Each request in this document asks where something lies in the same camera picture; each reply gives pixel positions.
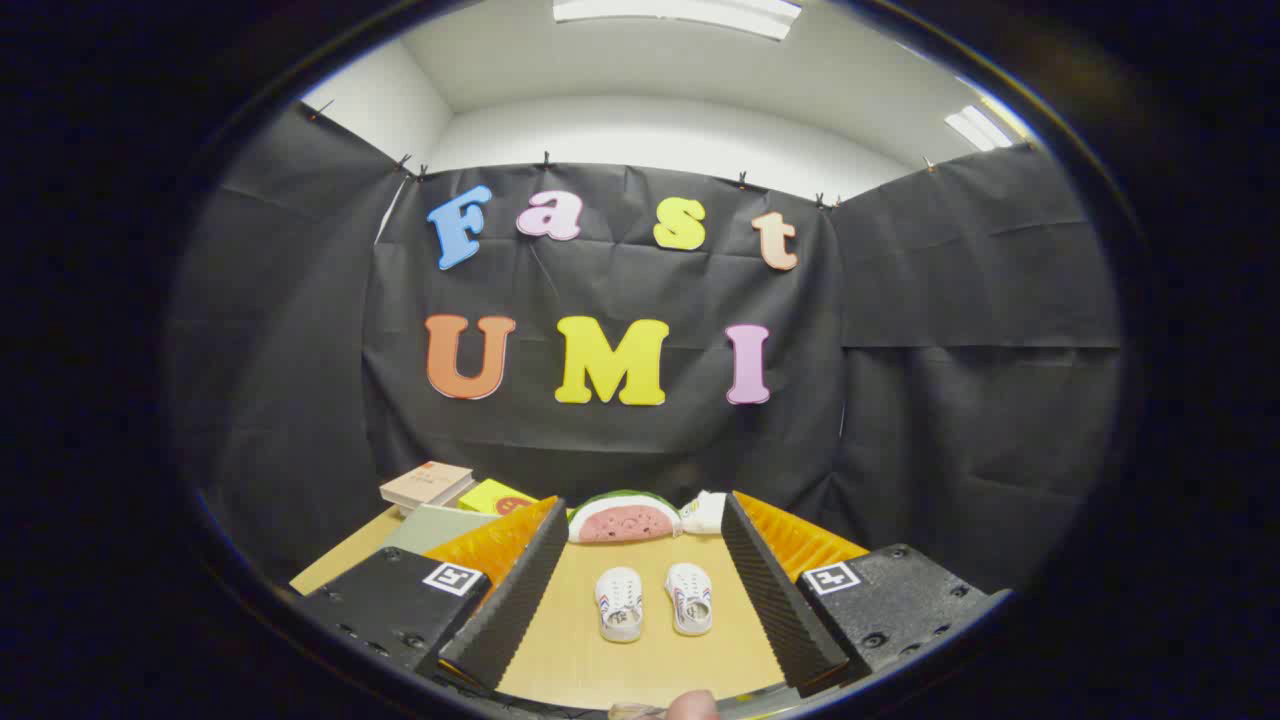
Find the foam letter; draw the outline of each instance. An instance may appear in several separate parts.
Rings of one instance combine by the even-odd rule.
[[[476,323],[484,333],[484,364],[480,374],[463,378],[458,374],[458,336],[467,328],[466,318],[431,315],[426,319],[426,379],[440,395],[463,400],[480,400],[493,395],[502,384],[507,363],[507,336],[516,329],[511,318],[493,315]]]
[[[730,325],[724,328],[724,334],[733,343],[733,387],[728,388],[724,397],[733,405],[759,405],[767,401],[769,388],[764,387],[762,348],[769,331],[760,325]]]
[[[765,213],[751,220],[751,227],[760,231],[760,256],[771,268],[790,270],[796,266],[796,256],[787,252],[786,241],[796,236],[796,228],[782,222],[782,213]]]
[[[516,218],[516,229],[538,237],[549,234],[552,240],[573,240],[581,228],[577,215],[582,211],[582,199],[572,192],[548,190],[529,199],[530,208]]]
[[[556,391],[561,402],[591,401],[586,374],[591,375],[600,402],[613,398],[613,391],[627,377],[627,386],[618,393],[623,405],[662,405],[667,393],[658,387],[658,365],[662,340],[669,328],[662,320],[636,320],[622,336],[618,348],[609,341],[595,318],[571,315],[561,318],[556,328],[564,334],[564,384]]]
[[[480,250],[480,243],[467,237],[467,231],[480,232],[484,229],[484,213],[476,205],[492,199],[493,192],[488,187],[477,184],[431,210],[426,217],[428,222],[435,225],[435,234],[440,238],[439,264],[442,270],[448,270]],[[460,215],[462,208],[466,208],[466,213]]]
[[[663,247],[696,250],[707,240],[707,228],[698,220],[707,219],[707,210],[696,200],[668,197],[658,204],[658,223],[653,238]]]

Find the cardboard surface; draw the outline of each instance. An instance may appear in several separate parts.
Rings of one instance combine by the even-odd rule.
[[[311,594],[320,585],[351,570],[357,562],[372,555],[403,521],[397,506],[392,505],[365,527],[352,533],[351,537],[334,546],[333,550],[321,555],[306,570],[298,573],[296,578],[289,580],[289,587],[302,594]]]
[[[676,633],[662,584],[673,562],[696,562],[712,579],[712,632]],[[634,643],[600,637],[595,580],[616,565],[640,573],[644,632]],[[782,682],[746,589],[719,536],[681,536],[620,544],[564,547],[538,612],[498,689],[541,702],[608,708],[616,702],[666,707],[707,688],[733,697]]]

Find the orange letter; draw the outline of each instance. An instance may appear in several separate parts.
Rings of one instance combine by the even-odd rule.
[[[507,336],[516,329],[511,318],[494,315],[476,323],[484,333],[484,364],[480,374],[463,378],[458,374],[458,336],[467,328],[460,315],[431,315],[426,319],[426,379],[440,395],[480,400],[493,395],[502,384],[507,361]]]
[[[751,220],[751,227],[760,231],[760,258],[771,268],[790,270],[796,266],[796,256],[787,252],[785,238],[795,237],[796,228],[782,223],[782,213],[765,213]]]

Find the plush toy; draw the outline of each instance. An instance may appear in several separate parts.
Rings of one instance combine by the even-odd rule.
[[[680,514],[669,502],[631,489],[598,495],[568,516],[568,541],[577,543],[641,541],[680,533]]]
[[[696,536],[718,536],[721,515],[724,514],[723,492],[698,493],[689,505],[680,509],[680,527]]]

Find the green book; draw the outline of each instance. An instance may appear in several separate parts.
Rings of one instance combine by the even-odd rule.
[[[398,547],[421,555],[497,519],[498,515],[485,512],[419,505],[417,510],[404,518],[401,527],[387,536],[381,547]]]

